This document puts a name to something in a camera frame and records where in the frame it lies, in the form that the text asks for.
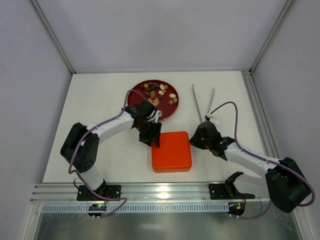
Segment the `silver metal tongs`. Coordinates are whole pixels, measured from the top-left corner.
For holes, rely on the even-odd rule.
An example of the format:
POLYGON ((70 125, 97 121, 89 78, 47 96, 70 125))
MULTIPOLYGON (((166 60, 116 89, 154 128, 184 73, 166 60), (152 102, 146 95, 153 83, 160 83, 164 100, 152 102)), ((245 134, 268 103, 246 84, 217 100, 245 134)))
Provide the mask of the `silver metal tongs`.
POLYGON ((213 105, 215 97, 216 88, 212 87, 210 89, 210 95, 201 95, 201 93, 196 89, 195 84, 191 85, 191 94, 195 104, 195 110, 200 123, 205 122, 207 119, 212 117, 211 108, 213 105))

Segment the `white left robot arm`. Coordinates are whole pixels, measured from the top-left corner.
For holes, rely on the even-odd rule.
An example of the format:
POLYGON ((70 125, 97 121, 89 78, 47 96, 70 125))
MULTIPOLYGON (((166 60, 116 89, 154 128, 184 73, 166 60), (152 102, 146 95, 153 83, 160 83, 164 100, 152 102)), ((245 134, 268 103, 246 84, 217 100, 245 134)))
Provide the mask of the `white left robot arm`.
POLYGON ((60 155, 68 162, 68 173, 76 173, 83 182, 78 188, 78 201, 120 200, 120 191, 107 185, 95 166, 99 145, 124 131, 137 129, 139 141, 160 147, 162 112, 147 100, 134 106, 124 106, 120 112, 103 122, 83 125, 78 122, 70 129, 60 155))

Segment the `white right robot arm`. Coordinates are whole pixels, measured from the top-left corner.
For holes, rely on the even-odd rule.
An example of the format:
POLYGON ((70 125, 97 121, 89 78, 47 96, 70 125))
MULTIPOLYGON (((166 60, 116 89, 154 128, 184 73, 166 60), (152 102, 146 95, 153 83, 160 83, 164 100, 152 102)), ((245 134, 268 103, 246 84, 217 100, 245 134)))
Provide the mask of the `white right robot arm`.
POLYGON ((224 183, 211 184, 210 194, 214 200, 261 197, 270 200, 284 213, 291 213, 296 207, 306 206, 303 201, 308 196, 311 196, 308 205, 315 201, 314 190, 293 159, 277 159, 249 152, 236 139, 221 136, 211 121, 201 123, 189 143, 256 174, 250 176, 237 171, 224 183))

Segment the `orange box lid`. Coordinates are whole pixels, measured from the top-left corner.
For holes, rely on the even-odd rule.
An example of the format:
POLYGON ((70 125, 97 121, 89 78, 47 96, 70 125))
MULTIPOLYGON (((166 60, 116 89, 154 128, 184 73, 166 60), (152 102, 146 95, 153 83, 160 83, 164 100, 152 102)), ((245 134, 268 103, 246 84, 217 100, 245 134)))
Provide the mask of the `orange box lid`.
POLYGON ((159 147, 151 147, 151 164, 155 173, 188 172, 192 167, 189 134, 186 131, 162 132, 159 147))

